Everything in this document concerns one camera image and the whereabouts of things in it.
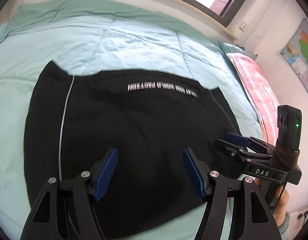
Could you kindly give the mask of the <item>grey sleeve right forearm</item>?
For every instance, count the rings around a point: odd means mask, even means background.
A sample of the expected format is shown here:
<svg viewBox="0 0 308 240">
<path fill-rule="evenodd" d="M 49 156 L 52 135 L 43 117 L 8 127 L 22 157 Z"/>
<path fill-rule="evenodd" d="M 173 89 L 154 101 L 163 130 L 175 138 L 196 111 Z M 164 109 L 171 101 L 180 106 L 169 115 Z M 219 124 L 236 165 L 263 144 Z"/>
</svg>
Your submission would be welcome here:
<svg viewBox="0 0 308 240">
<path fill-rule="evenodd" d="M 290 214 L 288 212 L 285 212 L 284 210 L 275 211 L 274 218 L 277 222 L 281 239 L 289 239 L 288 228 L 290 222 Z"/>
</svg>

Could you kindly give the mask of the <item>person's right hand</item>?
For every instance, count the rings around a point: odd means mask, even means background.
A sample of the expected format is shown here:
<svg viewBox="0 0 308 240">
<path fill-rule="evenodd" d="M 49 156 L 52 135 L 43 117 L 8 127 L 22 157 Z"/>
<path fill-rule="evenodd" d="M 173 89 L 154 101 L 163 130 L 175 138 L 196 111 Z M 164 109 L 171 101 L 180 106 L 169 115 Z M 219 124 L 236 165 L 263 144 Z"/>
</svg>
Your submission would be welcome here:
<svg viewBox="0 0 308 240">
<path fill-rule="evenodd" d="M 272 215 L 277 226 L 280 227 L 285 221 L 290 196 L 288 191 L 283 186 L 279 186 L 276 190 L 276 197 L 278 198 L 278 203 L 274 211 L 272 211 Z"/>
</svg>

